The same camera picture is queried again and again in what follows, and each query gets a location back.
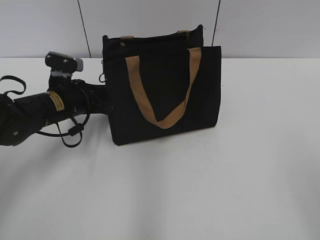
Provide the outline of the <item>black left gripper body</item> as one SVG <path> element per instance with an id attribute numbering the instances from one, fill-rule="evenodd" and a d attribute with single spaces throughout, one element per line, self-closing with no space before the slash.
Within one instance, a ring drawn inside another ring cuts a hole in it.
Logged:
<path id="1" fill-rule="evenodd" d="M 79 115 L 110 113 L 110 98 L 105 85 L 72 79 L 69 73 L 52 72 L 46 94 L 50 104 L 46 107 L 46 120 L 50 123 Z"/>

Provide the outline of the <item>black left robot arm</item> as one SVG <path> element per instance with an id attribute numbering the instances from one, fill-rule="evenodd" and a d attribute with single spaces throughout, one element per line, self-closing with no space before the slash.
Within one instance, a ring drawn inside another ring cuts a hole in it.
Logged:
<path id="1" fill-rule="evenodd" d="M 0 144 L 17 146 L 33 134 L 61 138 L 83 136 L 92 114 L 108 115 L 112 111 L 106 85 L 88 84 L 53 74 L 46 92 L 11 99 L 6 91 L 0 95 Z M 73 126 L 65 133 L 44 132 L 50 125 L 70 119 Z"/>

